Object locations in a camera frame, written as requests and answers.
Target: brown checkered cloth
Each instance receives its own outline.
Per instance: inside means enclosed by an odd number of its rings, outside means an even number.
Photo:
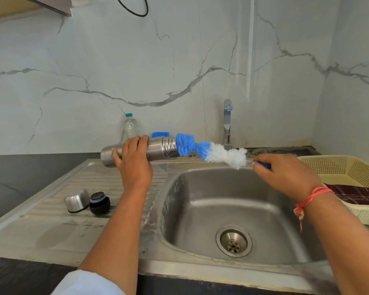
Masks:
[[[325,184],[342,201],[350,204],[369,205],[369,187],[342,184]]]

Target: drain strainer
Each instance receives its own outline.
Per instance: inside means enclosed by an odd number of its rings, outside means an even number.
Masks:
[[[253,242],[244,228],[228,225],[218,230],[216,243],[227,256],[240,258],[250,253]]]

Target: white bristles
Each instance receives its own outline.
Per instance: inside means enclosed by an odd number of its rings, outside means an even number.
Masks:
[[[239,170],[247,164],[247,150],[244,148],[225,150],[223,145],[211,142],[211,149],[205,159],[207,162],[225,162]]]

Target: hand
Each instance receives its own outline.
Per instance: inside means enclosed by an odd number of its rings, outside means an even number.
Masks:
[[[272,170],[253,162],[253,170],[271,187],[285,193],[297,203],[310,196],[314,188],[323,186],[317,173],[294,155],[260,154],[253,160],[270,163]]]
[[[153,169],[146,159],[148,136],[136,136],[124,142],[122,159],[118,151],[112,148],[112,158],[122,175],[123,187],[126,192],[140,190],[147,193],[152,182]]]

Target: cream plastic basket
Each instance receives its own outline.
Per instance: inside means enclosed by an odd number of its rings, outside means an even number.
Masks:
[[[350,155],[315,155],[298,157],[314,169],[326,184],[345,184],[369,187],[369,163]],[[355,205],[342,201],[361,223],[369,225],[369,205]]]

